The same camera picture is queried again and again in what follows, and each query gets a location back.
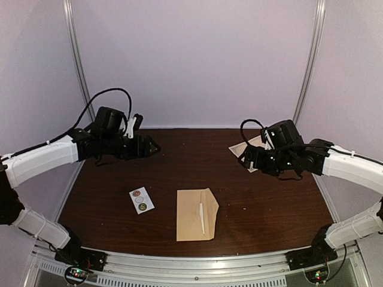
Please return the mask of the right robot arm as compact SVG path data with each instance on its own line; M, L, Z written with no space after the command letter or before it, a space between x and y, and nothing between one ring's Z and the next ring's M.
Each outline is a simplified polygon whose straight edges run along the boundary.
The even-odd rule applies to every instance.
M286 170L294 171L299 179L303 172L309 172L344 179L382 193L381 161L322 139L304 143L292 120L261 127L261 140L265 147L244 140L245 149L239 155L238 162L245 168L257 169L275 178ZM313 241L315 245L307 250L306 257L309 262L319 264L329 255L330 249L381 232L382 201L378 201L351 218L321 228Z

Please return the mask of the letter sheet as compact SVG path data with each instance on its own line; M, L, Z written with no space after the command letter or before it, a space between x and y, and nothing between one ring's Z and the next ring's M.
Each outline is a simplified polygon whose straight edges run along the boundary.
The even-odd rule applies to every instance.
M204 209L203 209L203 203L199 203L199 216L200 216L200 224L202 228L202 234L206 234L206 229L205 229L205 216L204 216Z
M254 145L254 146L266 148L266 144L262 142L261 136L257 136L257 137L250 139L249 143ZM236 156L238 158L244 152L246 146L247 146L247 144L245 142L241 142L237 145L229 147L229 150L231 153L234 154L234 156Z

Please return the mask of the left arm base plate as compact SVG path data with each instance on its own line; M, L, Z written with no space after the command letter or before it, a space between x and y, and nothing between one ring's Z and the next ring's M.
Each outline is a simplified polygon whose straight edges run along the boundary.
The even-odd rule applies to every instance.
M64 251L59 251L55 254L54 259L67 265L80 267L83 270L103 271L107 254L105 252L81 248L78 255L71 256L64 254Z

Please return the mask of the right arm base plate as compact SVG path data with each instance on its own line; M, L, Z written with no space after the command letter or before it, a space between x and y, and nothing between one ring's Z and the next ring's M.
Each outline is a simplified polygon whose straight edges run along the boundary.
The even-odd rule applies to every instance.
M325 264L338 258L333 249L320 250L313 247L293 250L286 253L286 259L290 270L298 270L316 265Z

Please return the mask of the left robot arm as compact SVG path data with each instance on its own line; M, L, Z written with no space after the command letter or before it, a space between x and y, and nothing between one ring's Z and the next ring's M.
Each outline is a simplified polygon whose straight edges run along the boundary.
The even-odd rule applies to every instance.
M88 158L111 155L128 161L151 157L161 148L149 135L137 133L142 121L140 114L128 119L123 112L102 106L85 129L71 128L58 140L1 157L1 224L16 226L62 250L72 265L81 265L86 252L76 236L23 204L15 189L49 170Z

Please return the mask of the brown paper envelope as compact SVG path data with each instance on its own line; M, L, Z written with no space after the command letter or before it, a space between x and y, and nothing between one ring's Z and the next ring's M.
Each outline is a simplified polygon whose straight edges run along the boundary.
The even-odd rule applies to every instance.
M199 203L203 203L206 234L202 234ZM178 242L209 241L215 237L215 225L219 204L209 188L177 191Z

